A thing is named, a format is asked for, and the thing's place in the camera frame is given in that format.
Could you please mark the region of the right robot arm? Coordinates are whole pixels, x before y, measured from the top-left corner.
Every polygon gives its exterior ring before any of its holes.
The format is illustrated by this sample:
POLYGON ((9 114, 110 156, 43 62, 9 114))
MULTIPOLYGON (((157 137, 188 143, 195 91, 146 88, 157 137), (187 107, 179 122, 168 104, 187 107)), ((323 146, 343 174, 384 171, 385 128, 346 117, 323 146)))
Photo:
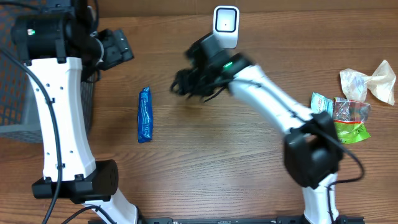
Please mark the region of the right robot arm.
POLYGON ((231 55, 213 34, 194 42, 185 52, 191 68, 175 74, 170 90, 205 101, 221 91, 251 106, 282 136, 284 165, 302 187, 306 223, 336 223, 335 182, 343 151, 333 118, 314 113, 295 101, 246 55, 231 55))

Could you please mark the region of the teal tissue packet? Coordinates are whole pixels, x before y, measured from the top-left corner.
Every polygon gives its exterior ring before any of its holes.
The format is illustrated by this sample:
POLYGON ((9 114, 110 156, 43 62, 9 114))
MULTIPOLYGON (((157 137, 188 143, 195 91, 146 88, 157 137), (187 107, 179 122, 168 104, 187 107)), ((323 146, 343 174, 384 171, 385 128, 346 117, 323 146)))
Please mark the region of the teal tissue packet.
POLYGON ((319 93, 312 93, 310 107, 314 113, 319 114, 326 111, 330 116, 333 116, 333 106, 333 100, 326 98, 319 93))

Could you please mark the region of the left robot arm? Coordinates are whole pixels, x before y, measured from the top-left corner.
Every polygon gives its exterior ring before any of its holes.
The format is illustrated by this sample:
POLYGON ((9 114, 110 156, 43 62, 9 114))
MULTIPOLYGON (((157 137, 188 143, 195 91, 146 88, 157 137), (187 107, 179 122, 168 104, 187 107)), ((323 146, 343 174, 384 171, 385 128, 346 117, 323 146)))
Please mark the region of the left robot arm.
POLYGON ((114 160, 94 158, 85 128, 81 83, 133 58, 121 30, 98 30, 99 12, 86 1, 47 1, 19 16, 11 30, 37 104, 44 169, 35 198, 67 198, 105 223, 137 223, 139 210, 118 187, 114 160))

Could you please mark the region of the blue snack bar wrapper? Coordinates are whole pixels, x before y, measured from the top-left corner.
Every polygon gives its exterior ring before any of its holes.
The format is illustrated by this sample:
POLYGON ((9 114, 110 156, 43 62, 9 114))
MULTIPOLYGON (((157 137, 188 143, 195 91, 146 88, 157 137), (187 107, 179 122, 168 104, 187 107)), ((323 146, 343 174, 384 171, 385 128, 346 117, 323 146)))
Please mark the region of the blue snack bar wrapper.
POLYGON ((139 108, 137 112, 137 139, 139 143, 152 140, 153 110, 150 87, 147 86, 139 93, 139 108))

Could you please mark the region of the green snack packet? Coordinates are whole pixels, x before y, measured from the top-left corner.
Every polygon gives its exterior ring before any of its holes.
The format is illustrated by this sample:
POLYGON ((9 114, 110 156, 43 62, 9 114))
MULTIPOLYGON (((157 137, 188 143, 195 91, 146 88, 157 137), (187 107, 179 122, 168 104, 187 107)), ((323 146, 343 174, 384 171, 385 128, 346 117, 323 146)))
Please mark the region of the green snack packet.
POLYGON ((364 125, 370 111, 369 103, 340 97, 334 99, 333 119, 338 138, 343 144, 354 144, 371 137, 364 125))

